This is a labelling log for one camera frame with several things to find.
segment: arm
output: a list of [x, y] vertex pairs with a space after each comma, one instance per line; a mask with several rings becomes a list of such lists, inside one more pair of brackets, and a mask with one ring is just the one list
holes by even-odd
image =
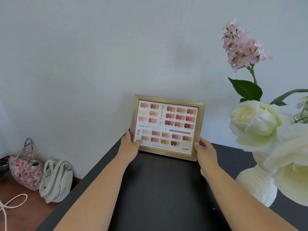
[[201, 138], [195, 143], [201, 174], [209, 183], [232, 231], [296, 231], [297, 229], [239, 186], [217, 163], [216, 150]]
[[141, 143], [141, 140], [132, 143], [126, 130], [116, 157], [73, 204], [54, 231], [108, 230], [123, 174], [136, 157]]

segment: bouquet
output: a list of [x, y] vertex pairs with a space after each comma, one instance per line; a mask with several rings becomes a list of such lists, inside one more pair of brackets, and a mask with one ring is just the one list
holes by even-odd
[[233, 72], [247, 69], [252, 81], [229, 78], [242, 97], [232, 111], [229, 127], [237, 136], [236, 143], [244, 151], [251, 151], [258, 167], [266, 171], [274, 184], [288, 198], [308, 206], [308, 96], [297, 104], [296, 115], [283, 113], [280, 106], [293, 93], [308, 92], [295, 89], [275, 98], [261, 101], [262, 89], [257, 84], [254, 67], [273, 57], [259, 39], [249, 38], [250, 31], [240, 30], [235, 20], [223, 28], [221, 40]]

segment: wall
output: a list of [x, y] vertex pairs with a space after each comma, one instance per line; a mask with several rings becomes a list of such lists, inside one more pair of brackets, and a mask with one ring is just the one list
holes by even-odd
[[256, 66], [264, 101], [306, 88], [307, 0], [0, 0], [6, 149], [31, 136], [82, 178], [130, 126], [133, 94], [206, 102], [202, 136], [236, 147], [240, 97], [220, 41], [233, 18], [272, 52]]

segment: floral bag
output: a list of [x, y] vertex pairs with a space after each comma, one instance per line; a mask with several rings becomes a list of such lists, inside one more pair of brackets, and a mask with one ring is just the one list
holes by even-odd
[[34, 159], [33, 141], [27, 138], [23, 149], [17, 156], [11, 156], [8, 160], [10, 171], [14, 179], [30, 190], [38, 190], [44, 173], [44, 165]]

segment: white tote bag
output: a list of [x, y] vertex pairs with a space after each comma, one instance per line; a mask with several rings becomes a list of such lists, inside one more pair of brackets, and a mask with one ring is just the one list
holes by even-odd
[[44, 176], [39, 192], [46, 203], [61, 202], [71, 191], [73, 181], [72, 165], [64, 160], [48, 160], [44, 166]]

